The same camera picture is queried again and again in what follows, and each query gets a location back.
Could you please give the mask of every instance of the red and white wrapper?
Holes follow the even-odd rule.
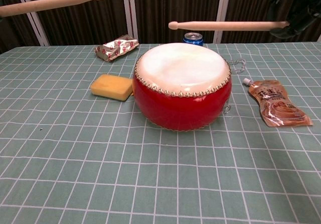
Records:
[[[110,62],[115,58],[126,54],[139,45],[138,40],[124,35],[112,42],[105,43],[95,48],[96,55],[101,59]]]

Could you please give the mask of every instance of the white cap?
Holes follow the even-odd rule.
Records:
[[[246,86],[250,86],[252,83],[253,82],[251,79],[248,79],[248,78],[243,79],[243,84],[245,84]]]

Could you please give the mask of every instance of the drum shell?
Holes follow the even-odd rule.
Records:
[[[210,124],[222,112],[232,90],[232,80],[219,90],[197,97],[179,97],[159,93],[133,78],[133,92],[141,112],[161,127],[188,131]]]

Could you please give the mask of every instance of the dark curtain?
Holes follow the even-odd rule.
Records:
[[[127,34],[123,0],[93,0],[38,14],[50,45],[103,44]]]
[[[170,30],[171,21],[215,21],[219,0],[135,0],[138,38],[141,43],[181,42],[185,30]],[[206,43],[214,32],[201,31]]]
[[[3,0],[4,5],[20,3],[20,0]],[[26,14],[6,17],[0,21],[0,53],[15,47],[39,46],[36,34]]]
[[[270,0],[229,0],[226,21],[267,21]],[[277,12],[277,20],[284,21],[293,0],[283,0]],[[321,19],[299,35],[280,39],[269,32],[224,32],[222,43],[268,43],[268,42],[306,42],[316,41],[321,34]]]

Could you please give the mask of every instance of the snack package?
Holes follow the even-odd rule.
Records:
[[[138,40],[124,35],[112,42],[105,43],[95,48],[96,55],[101,59],[110,62],[115,58],[126,54],[139,45]]]
[[[269,127],[313,125],[311,119],[295,107],[277,80],[251,81],[245,78],[250,94],[260,105],[262,118]]]

